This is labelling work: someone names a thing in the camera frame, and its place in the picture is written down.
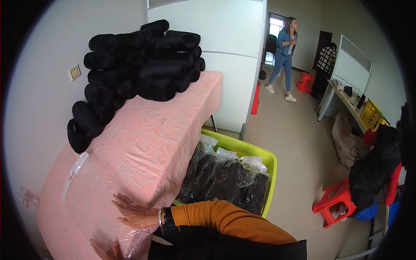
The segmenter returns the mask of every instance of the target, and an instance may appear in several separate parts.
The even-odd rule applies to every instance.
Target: white electrical outlet
[[[78,78],[81,75],[81,71],[79,70],[79,65],[75,66],[69,72],[69,78],[72,80]]]

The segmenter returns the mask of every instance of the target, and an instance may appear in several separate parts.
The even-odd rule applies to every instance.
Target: silver bracelet
[[[162,209],[161,208],[159,209],[158,216],[159,216],[159,226],[161,227],[162,226]]]

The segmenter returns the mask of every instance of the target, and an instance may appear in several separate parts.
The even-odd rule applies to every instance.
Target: lime green plastic bin
[[[269,178],[269,193],[266,197],[264,203],[262,217],[266,218],[267,212],[269,211],[270,204],[273,198],[273,191],[275,190],[276,182],[276,171],[277,171],[277,159],[276,156],[263,148],[248,144],[246,142],[237,140],[235,138],[225,136],[216,132],[212,132],[206,129],[201,129],[201,133],[207,136],[211,136],[218,140],[218,144],[214,147],[214,150],[217,151],[218,147],[221,147],[225,150],[237,152],[239,157],[242,156],[261,156],[262,162],[267,167],[267,172],[270,173],[271,177]]]

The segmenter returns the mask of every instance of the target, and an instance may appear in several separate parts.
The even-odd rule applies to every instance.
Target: yellow basket
[[[218,147],[225,150],[237,152],[239,157],[243,156],[261,156],[262,162],[267,167],[267,173],[271,175],[269,178],[269,193],[267,194],[266,201],[264,202],[262,217],[266,218],[269,211],[270,204],[272,202],[273,191],[275,190],[276,171],[277,171],[277,159],[276,156],[263,148],[254,146],[252,144],[237,140],[235,138],[225,136],[216,132],[212,132],[206,129],[201,129],[201,133],[207,136],[211,136],[218,140],[218,144],[214,147],[216,151]],[[175,205],[181,203],[177,200],[173,202]]]
[[[389,125],[389,123],[384,119],[383,113],[381,113],[378,107],[370,99],[367,100],[367,104],[365,105],[360,118],[367,130],[370,128],[377,129],[379,124]]]

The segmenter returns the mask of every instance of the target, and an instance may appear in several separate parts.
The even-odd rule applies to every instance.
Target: denim jacket
[[[290,35],[285,32],[285,30],[281,30],[279,32],[279,35],[277,36],[277,40],[276,40],[276,53],[281,53],[285,56],[287,56],[287,54],[289,53],[289,46],[290,45],[286,45],[283,46],[283,42],[289,42],[291,41],[292,38],[290,37]],[[293,51],[295,50],[296,45],[293,46],[292,49],[292,55],[293,55]]]

